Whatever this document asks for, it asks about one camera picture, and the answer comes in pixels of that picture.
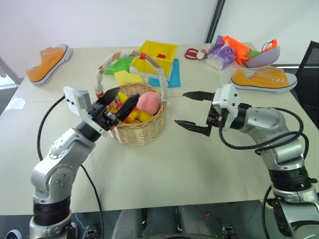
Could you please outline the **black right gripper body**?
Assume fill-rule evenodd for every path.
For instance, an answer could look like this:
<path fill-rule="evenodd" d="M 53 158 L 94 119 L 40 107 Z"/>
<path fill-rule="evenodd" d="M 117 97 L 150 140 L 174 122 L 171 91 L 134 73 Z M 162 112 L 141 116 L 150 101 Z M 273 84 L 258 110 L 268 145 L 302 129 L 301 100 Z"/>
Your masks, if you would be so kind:
<path fill-rule="evenodd" d="M 221 127 L 222 126 L 222 119 L 220 114 L 214 108 L 214 105 L 210 105 L 210 109 L 208 111 L 207 119 L 206 119 L 207 127 Z"/>

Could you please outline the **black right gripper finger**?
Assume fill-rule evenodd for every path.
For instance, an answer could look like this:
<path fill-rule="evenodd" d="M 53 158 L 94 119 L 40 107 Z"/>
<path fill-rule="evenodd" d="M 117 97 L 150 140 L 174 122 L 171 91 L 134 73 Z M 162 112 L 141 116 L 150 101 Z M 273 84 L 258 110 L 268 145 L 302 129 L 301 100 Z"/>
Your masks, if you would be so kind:
<path fill-rule="evenodd" d="M 194 91 L 194 92 L 186 92 L 182 94 L 184 97 L 190 98 L 192 100 L 197 101 L 212 101 L 214 98 L 214 93 L 203 92 L 203 91 Z"/>
<path fill-rule="evenodd" d="M 205 136 L 210 136 L 211 125 L 199 126 L 199 125 L 196 125 L 196 123 L 194 122 L 190 122 L 186 120 L 174 120 L 174 122 L 188 131 L 200 133 Z"/>

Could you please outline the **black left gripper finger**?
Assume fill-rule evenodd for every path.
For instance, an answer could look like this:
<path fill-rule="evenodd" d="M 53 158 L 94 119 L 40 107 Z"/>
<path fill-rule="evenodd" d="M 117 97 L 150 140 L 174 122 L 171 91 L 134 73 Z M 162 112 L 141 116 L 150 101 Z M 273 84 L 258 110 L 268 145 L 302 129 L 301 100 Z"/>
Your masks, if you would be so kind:
<path fill-rule="evenodd" d="M 135 94 L 130 97 L 122 104 L 121 108 L 117 112 L 117 119 L 124 121 L 130 113 L 134 110 L 138 103 L 140 94 Z"/>
<path fill-rule="evenodd" d="M 102 96 L 102 104 L 105 106 L 109 105 L 116 98 L 119 89 L 119 87 L 116 87 L 107 90 Z"/>

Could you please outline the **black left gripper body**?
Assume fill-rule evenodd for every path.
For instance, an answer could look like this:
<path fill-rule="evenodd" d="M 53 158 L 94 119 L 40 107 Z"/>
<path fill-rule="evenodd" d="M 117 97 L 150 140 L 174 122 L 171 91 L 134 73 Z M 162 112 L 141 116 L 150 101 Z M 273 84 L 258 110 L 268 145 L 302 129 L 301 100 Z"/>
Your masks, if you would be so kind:
<path fill-rule="evenodd" d="M 92 104 L 90 115 L 92 120 L 105 131 L 112 130 L 119 123 L 117 115 L 107 111 L 105 101 L 100 98 Z"/>

